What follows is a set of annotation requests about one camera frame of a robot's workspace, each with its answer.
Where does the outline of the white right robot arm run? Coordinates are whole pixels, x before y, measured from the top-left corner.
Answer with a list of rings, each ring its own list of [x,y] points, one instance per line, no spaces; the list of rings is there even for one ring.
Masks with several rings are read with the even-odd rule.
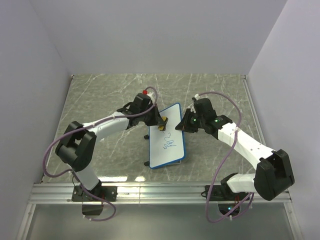
[[[232,173],[221,180],[221,200],[232,200],[238,193],[257,193],[271,201],[295,183],[290,158],[282,149],[273,150],[239,129],[230,118],[217,115],[208,98],[193,97],[193,107],[186,109],[178,131],[196,133],[203,129],[215,139],[233,147],[254,168],[253,174]]]

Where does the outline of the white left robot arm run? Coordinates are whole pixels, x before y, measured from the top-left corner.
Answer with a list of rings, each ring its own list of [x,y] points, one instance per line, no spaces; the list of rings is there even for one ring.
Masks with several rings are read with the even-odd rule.
[[[161,116],[152,93],[144,90],[132,102],[125,104],[112,115],[91,123],[73,121],[67,127],[55,149],[55,154],[72,169],[74,177],[84,187],[83,195],[89,201],[105,198],[102,183],[90,166],[98,141],[117,132],[128,130],[140,122],[148,127],[166,129],[168,118]]]

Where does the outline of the blue framed whiteboard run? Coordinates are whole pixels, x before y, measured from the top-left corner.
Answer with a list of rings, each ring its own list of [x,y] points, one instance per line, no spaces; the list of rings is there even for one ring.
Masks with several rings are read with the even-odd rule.
[[[176,130],[182,120],[181,104],[174,103],[159,113],[161,117],[168,118],[168,121],[164,131],[157,126],[149,127],[149,160],[145,164],[151,169],[180,164],[186,157],[184,133]]]

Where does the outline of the yellow bone shaped eraser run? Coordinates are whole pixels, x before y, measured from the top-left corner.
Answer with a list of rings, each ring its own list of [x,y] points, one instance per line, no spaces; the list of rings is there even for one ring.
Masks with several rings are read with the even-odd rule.
[[[162,116],[161,119],[162,123],[158,126],[158,130],[164,132],[166,130],[167,122],[169,119],[166,116]]]

